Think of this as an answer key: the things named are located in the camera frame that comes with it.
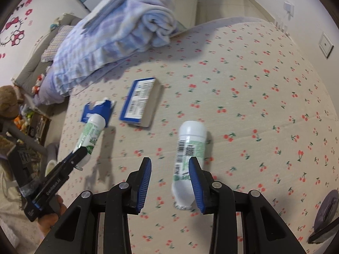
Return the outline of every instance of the cardboard box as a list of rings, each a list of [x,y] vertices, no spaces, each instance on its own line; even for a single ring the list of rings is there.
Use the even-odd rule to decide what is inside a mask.
[[[99,114],[105,119],[105,127],[107,128],[115,103],[115,101],[111,101],[108,98],[104,98],[103,101],[87,103],[84,107],[84,111],[82,112],[81,122],[87,123],[92,114]]]
[[[134,80],[119,119],[136,126],[149,127],[161,90],[162,85],[156,78]]]

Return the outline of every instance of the gray sofa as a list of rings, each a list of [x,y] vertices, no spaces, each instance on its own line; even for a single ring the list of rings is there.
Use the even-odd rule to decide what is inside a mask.
[[[35,85],[36,80],[40,74],[46,73],[46,68],[52,65],[52,61],[43,63],[41,62],[41,55],[47,49],[50,42],[57,35],[59,28],[63,25],[75,26],[81,19],[70,14],[66,14],[60,21],[60,26],[54,29],[40,44],[38,49],[34,52],[31,59],[29,59],[26,66],[23,68],[18,77],[14,80],[14,84],[25,90],[27,94],[32,94],[32,87]]]

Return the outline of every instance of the bottle cap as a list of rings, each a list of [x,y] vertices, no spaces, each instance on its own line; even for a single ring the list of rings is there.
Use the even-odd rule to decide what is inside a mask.
[[[189,121],[184,122],[180,126],[179,136],[183,136],[183,135],[194,135],[194,136],[206,138],[207,129],[204,126],[204,124],[202,124],[201,122],[189,120]]]
[[[100,114],[92,114],[88,119],[88,122],[92,122],[98,126],[100,130],[105,128],[106,120]]]

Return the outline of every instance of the label sticker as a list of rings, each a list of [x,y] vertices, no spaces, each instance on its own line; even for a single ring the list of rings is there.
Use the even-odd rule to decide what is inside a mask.
[[[141,119],[146,102],[153,88],[155,79],[139,81],[135,86],[131,100],[129,101],[125,118]]]
[[[174,181],[181,179],[190,179],[189,160],[192,156],[197,157],[198,161],[204,159],[205,143],[200,141],[178,141],[177,156],[175,159]]]

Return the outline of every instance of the metal screw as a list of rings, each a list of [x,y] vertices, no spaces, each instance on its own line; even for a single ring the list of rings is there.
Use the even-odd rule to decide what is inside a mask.
[[[122,182],[119,184],[119,188],[120,189],[126,189],[128,188],[129,184],[127,182]]]
[[[90,196],[90,191],[85,191],[81,193],[82,198],[88,198]]]
[[[221,184],[220,182],[218,182],[218,181],[215,181],[215,182],[212,183],[212,186],[213,186],[214,188],[221,188],[221,187],[222,187],[222,184]]]
[[[79,171],[82,171],[82,170],[84,170],[84,169],[82,169],[81,167],[79,167],[79,166],[77,166],[77,165],[76,165],[76,166],[74,166],[74,168],[75,168],[75,169],[77,169],[77,170],[79,170]]]
[[[255,198],[260,196],[260,192],[258,190],[252,190],[251,195],[254,196]]]

